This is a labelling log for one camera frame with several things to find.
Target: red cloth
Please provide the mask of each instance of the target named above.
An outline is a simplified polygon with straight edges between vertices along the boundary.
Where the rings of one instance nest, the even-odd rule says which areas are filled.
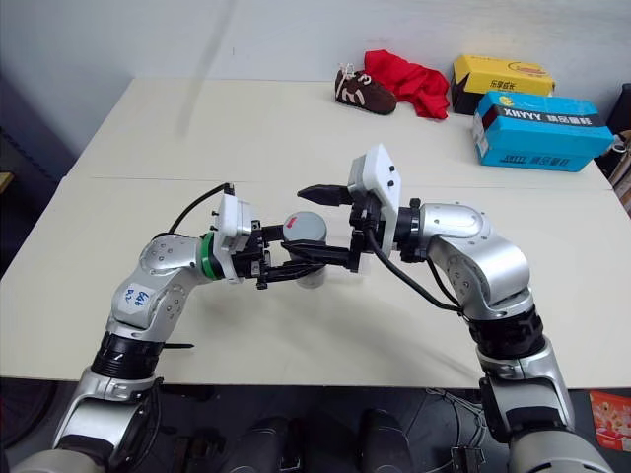
[[[439,71],[407,62],[385,49],[366,51],[366,73],[396,95],[398,101],[409,101],[418,116],[447,118],[450,86]]]

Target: white wall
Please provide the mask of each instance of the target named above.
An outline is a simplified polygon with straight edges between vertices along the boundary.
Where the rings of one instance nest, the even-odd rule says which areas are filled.
[[[0,0],[0,7],[3,76],[74,156],[134,76],[330,80],[338,62],[361,64],[376,48],[448,73],[469,52],[539,62],[557,80],[557,95],[594,101],[603,114],[631,81],[629,0]]]

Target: black cable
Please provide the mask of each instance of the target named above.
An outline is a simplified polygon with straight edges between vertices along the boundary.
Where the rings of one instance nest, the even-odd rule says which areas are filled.
[[[456,414],[456,446],[460,444],[460,414],[457,411],[457,406],[454,402],[452,402],[452,407],[454,408],[454,413]]]
[[[418,284],[412,278],[410,278],[403,271],[398,269],[394,263],[392,263],[387,256],[384,254],[381,248],[379,248],[379,244],[375,239],[375,232],[372,229],[368,229],[366,231],[366,236],[368,238],[368,244],[371,247],[371,250],[375,253],[377,258],[384,266],[397,278],[407,284],[410,288],[416,291],[419,295],[421,295],[428,303],[435,305],[438,308],[442,308],[444,310],[451,310],[453,312],[460,312],[461,307],[459,305],[449,305],[445,303],[441,303],[438,299],[432,296],[423,286]]]
[[[432,261],[430,258],[427,258],[427,265],[430,267],[430,271],[432,271],[432,276],[434,276],[434,279],[436,280],[436,284],[438,284],[438,287],[441,288],[441,291],[443,291],[443,294],[447,297],[447,299],[452,301],[454,304],[459,305],[460,303],[457,301],[457,299],[454,296],[452,296],[452,293],[450,293],[449,289],[447,289],[447,287],[443,283],[441,276],[438,274],[438,271],[436,270],[434,261]]]
[[[44,166],[42,166],[38,160],[36,160],[33,156],[31,156],[29,153],[27,153],[24,148],[22,148],[20,146],[20,143],[18,143],[16,140],[13,139],[13,137],[7,133],[7,131],[0,127],[0,136],[2,136],[2,138],[4,138],[5,140],[7,140],[9,142],[9,144],[11,146],[13,146],[18,153],[20,153],[29,163],[31,163],[31,165],[37,169],[39,171],[39,173],[41,175],[43,175],[47,180],[49,180],[51,183],[53,183],[54,185],[59,185],[59,179],[53,177],[50,172],[48,172]]]
[[[230,186],[230,183],[228,182],[224,182],[221,185],[218,185],[217,187],[215,187],[214,189],[209,190],[208,192],[206,192],[205,194],[200,195],[199,197],[197,197],[195,200],[193,200],[188,207],[186,207],[181,214],[179,214],[179,217],[177,217],[175,219],[175,222],[173,225],[171,225],[171,227],[169,228],[168,233],[169,234],[174,234],[175,230],[177,230],[177,227],[179,226],[179,224],[181,224],[181,221],[184,220],[184,217],[186,217],[186,215],[188,215],[188,213],[193,210],[195,207],[197,207],[199,204],[201,204],[204,200],[206,200],[209,197],[212,197],[213,195],[221,192],[222,190],[225,190],[228,186]]]
[[[410,431],[412,430],[412,427],[414,427],[414,424],[416,423],[416,419],[418,418],[418,415],[423,410],[423,407],[425,407],[425,402],[427,401],[428,397],[430,397],[430,395],[426,392],[425,393],[425,397],[423,398],[423,401],[421,403],[419,403],[418,408],[416,409],[416,412],[414,413],[414,417],[412,418],[412,421],[407,426],[407,430],[405,431],[405,436],[406,437],[409,437]]]
[[[466,445],[469,448],[474,447],[474,443],[473,443],[474,440],[476,440],[476,442],[478,442],[480,440],[481,429],[477,425],[477,420],[475,421],[475,424],[476,424],[475,432],[473,432],[473,435],[471,436],[471,439],[469,440],[469,443]]]
[[[188,348],[195,348],[192,343],[165,343],[162,348],[164,350],[185,350]]]
[[[151,432],[151,437],[149,438],[147,446],[143,450],[142,454],[138,457],[138,460],[136,460],[136,462],[134,463],[134,466],[131,468],[132,471],[136,471],[140,467],[140,465],[142,465],[142,463],[149,456],[154,443],[156,443],[156,438],[158,437],[158,432],[160,431],[160,425],[162,424],[162,403],[160,402],[160,385],[162,384],[162,381],[163,379],[161,377],[156,379],[156,383],[154,384],[153,392],[151,394],[152,404],[154,404],[154,407],[156,409],[156,427],[154,428],[154,431]]]

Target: green ring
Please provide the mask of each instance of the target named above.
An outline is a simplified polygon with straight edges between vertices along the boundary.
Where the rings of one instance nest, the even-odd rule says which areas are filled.
[[[213,247],[213,233],[208,232],[204,235],[204,239],[201,242],[201,268],[204,271],[206,277],[217,280],[217,275],[213,271],[213,266],[210,264],[210,248]]]

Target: cardboard box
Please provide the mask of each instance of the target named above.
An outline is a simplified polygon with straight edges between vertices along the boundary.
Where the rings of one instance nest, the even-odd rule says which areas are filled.
[[[489,91],[523,92],[548,96],[554,80],[538,64],[487,56],[464,55],[454,62],[454,112],[472,115]]]
[[[613,142],[589,101],[489,92],[473,116],[480,163],[581,170]]]

